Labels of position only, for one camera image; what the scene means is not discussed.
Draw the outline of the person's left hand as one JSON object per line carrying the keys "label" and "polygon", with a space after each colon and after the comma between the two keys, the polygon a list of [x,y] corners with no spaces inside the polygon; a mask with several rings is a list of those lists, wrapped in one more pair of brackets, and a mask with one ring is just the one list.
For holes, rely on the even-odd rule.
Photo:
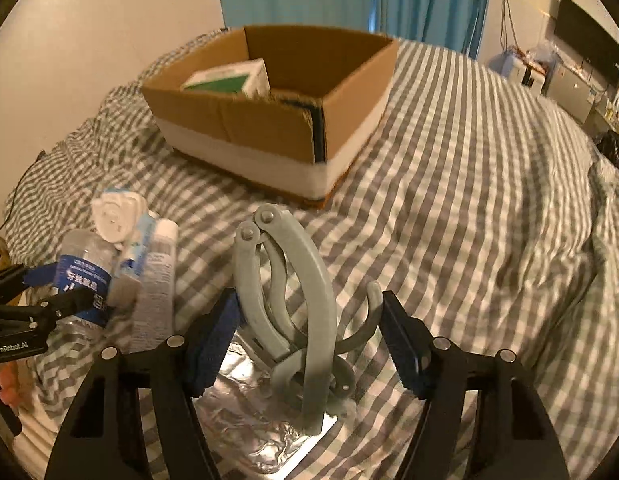
{"label": "person's left hand", "polygon": [[14,410],[22,403],[17,362],[0,365],[0,400]]}

